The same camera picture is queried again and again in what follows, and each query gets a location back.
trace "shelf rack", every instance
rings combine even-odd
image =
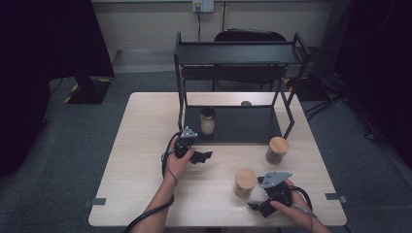
[[[179,92],[180,130],[189,126],[198,132],[196,143],[258,143],[267,144],[272,137],[288,138],[294,119],[290,104],[311,53],[300,34],[291,42],[182,42],[178,32],[174,50],[176,82]],[[282,89],[283,73],[290,64],[300,65],[289,98]],[[213,135],[200,130],[200,110],[205,106],[190,105],[186,81],[268,81],[279,80],[270,105],[212,106],[216,110]],[[279,95],[288,113],[290,124],[282,134],[275,114]]]

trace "black curtain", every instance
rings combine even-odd
[[[52,79],[114,77],[88,0],[0,4],[0,175],[24,160],[39,132]]]
[[[412,168],[409,0],[355,1],[335,70]]]

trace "small wooden container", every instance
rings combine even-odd
[[[249,168],[241,168],[235,175],[234,193],[238,197],[248,197],[258,182],[257,174]]]
[[[273,137],[266,152],[266,161],[273,165],[281,163],[282,157],[289,151],[289,148],[290,145],[286,139]]]

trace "human arm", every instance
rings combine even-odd
[[[289,180],[285,180],[285,183],[289,186],[293,185],[293,183]],[[306,204],[305,200],[303,199],[303,197],[300,195],[298,191],[296,190],[292,191],[292,200],[293,200],[293,203],[296,204],[298,207],[301,207],[304,210],[308,211],[310,214],[312,214],[312,211],[310,210],[309,206]],[[291,220],[303,226],[310,232],[314,232],[314,233],[329,233],[330,232],[324,226],[324,224],[318,220],[316,216],[310,215],[308,213],[303,212],[302,210],[299,210],[297,206],[295,205],[291,205],[290,207],[287,207],[277,201],[270,202],[270,205],[276,208],[278,211],[290,217]]]
[[[171,148],[174,148],[178,137],[175,137],[170,145]],[[152,201],[150,202],[149,206],[144,211],[147,212],[152,210],[156,207],[162,206],[169,202],[169,200],[173,196],[173,192],[175,190],[177,181],[182,176],[185,171],[186,165],[188,161],[194,154],[194,149],[189,149],[188,152],[185,154],[184,157],[178,158],[176,157],[175,153],[172,152],[167,157],[167,168],[164,173],[163,181],[158,188],[156,194],[154,195]],[[138,222],[131,230],[133,233],[141,233],[141,232],[163,232],[164,225],[167,220],[169,208],[163,209],[155,214],[148,216]]]

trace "electrical outlet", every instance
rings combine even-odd
[[[213,0],[203,0],[202,12],[212,13],[214,11],[214,8],[215,4]]]
[[[202,0],[194,0],[191,2],[191,10],[193,12],[203,12],[203,1]]]

